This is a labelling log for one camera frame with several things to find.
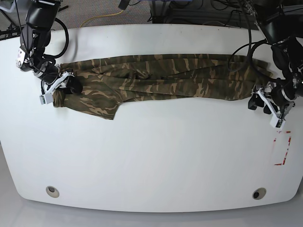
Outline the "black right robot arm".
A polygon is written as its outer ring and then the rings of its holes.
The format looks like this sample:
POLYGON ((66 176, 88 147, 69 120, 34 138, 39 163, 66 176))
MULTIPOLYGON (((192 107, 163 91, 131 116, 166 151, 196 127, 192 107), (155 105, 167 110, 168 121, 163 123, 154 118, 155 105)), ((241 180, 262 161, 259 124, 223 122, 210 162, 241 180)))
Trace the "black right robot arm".
POLYGON ((59 0, 34 0, 26 15, 25 26, 21 29, 20 49, 16 65, 21 71, 32 71, 41 80, 42 93, 45 94, 44 84, 50 88, 60 89, 66 94, 80 94, 82 84, 75 78, 72 71, 63 73, 56 67, 56 59, 62 57, 69 45, 69 33, 66 25, 56 17, 61 2, 59 0), (45 48, 51 41, 51 28, 57 22, 64 30, 65 44, 57 55, 45 54, 45 48))

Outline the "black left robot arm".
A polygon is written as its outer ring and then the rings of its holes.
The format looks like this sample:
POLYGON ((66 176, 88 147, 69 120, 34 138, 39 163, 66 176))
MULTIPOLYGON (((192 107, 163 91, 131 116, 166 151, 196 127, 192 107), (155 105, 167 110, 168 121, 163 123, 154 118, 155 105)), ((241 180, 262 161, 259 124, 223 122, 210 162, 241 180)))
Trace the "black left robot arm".
POLYGON ((283 112, 291 103, 303 95, 303 46, 297 41, 303 36, 302 15, 287 14, 280 0, 248 0, 247 9, 265 39, 255 43, 248 54, 250 67, 257 75, 275 83, 270 96, 275 106, 283 112), (253 63, 254 51, 269 44, 274 64, 282 71, 283 79, 273 79, 259 71, 253 63))

